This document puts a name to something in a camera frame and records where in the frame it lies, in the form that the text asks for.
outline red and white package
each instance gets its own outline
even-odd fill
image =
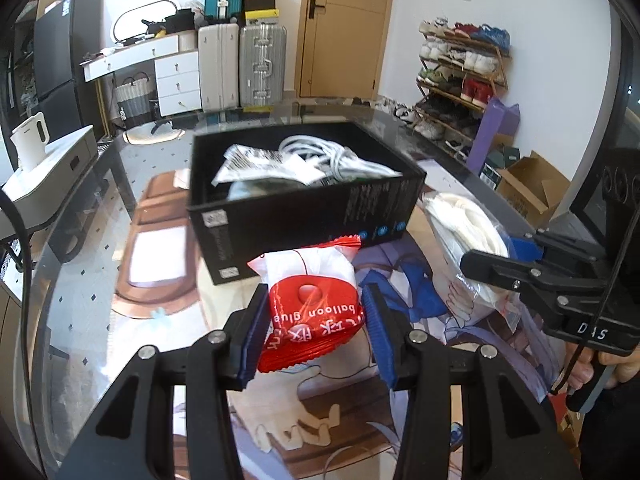
[[[261,372],[304,363],[346,343],[363,325],[351,261],[360,238],[266,253],[248,263],[269,285],[271,330]]]

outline laundry basket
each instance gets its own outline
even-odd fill
[[[136,79],[141,74],[144,78]],[[144,72],[127,77],[116,87],[118,113],[127,130],[154,120],[151,99],[155,97],[155,92],[155,85]]]

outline wooden door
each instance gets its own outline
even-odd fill
[[[372,98],[390,0],[308,0],[300,97]]]

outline white electric kettle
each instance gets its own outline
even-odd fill
[[[33,170],[47,156],[44,147],[49,142],[49,131],[47,130],[43,113],[38,112],[18,126],[14,130],[11,140],[18,151],[18,159],[22,170]]]

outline door frame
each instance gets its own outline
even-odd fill
[[[296,43],[296,74],[294,80],[294,88],[296,90],[296,97],[300,97],[300,83],[302,79],[302,59],[305,49],[305,33],[306,33],[306,16],[308,12],[309,0],[300,1],[300,20],[298,22],[298,42]],[[376,67],[376,83],[373,87],[374,99],[378,95],[378,88],[380,86],[380,75],[382,73],[382,63],[385,59],[386,50],[386,35],[389,30],[389,21],[391,20],[391,7],[393,0],[386,0],[385,8],[385,23],[382,28],[382,38],[380,41],[380,50],[378,53],[378,66]],[[355,96],[335,96],[335,97],[355,97]]]

